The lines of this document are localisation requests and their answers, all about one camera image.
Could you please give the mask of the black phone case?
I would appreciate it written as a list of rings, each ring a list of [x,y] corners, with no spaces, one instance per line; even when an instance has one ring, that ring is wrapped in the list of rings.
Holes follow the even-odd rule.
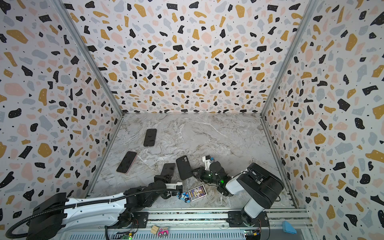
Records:
[[[182,156],[176,160],[178,172],[182,181],[193,176],[192,168],[187,156]]]

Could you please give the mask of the large black phone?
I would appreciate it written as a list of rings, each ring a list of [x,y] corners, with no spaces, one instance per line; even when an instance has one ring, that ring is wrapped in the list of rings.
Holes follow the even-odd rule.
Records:
[[[174,172],[175,172],[175,167],[176,167],[175,163],[166,163],[166,164],[164,164],[162,172],[161,172],[161,177],[162,177],[162,180],[166,184],[171,182],[172,177],[173,177]]]

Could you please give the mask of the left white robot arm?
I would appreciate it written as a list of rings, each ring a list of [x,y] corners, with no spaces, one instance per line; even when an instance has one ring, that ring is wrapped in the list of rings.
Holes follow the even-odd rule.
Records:
[[[181,182],[167,184],[157,180],[147,187],[131,188],[122,193],[90,199],[67,198],[58,193],[34,208],[28,240],[50,240],[58,233],[84,227],[125,228],[134,222],[134,214],[149,208],[159,198],[178,196]]]

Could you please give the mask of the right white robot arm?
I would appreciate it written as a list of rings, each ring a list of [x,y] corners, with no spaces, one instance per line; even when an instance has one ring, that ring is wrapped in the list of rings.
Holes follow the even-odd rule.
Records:
[[[250,199],[241,211],[229,212],[227,222],[230,227],[253,227],[261,223],[259,215],[270,209],[280,197],[284,184],[277,176],[256,163],[251,163],[245,171],[229,176],[219,162],[213,162],[208,168],[200,167],[192,170],[198,181],[216,187],[225,197],[232,197],[245,192]]]

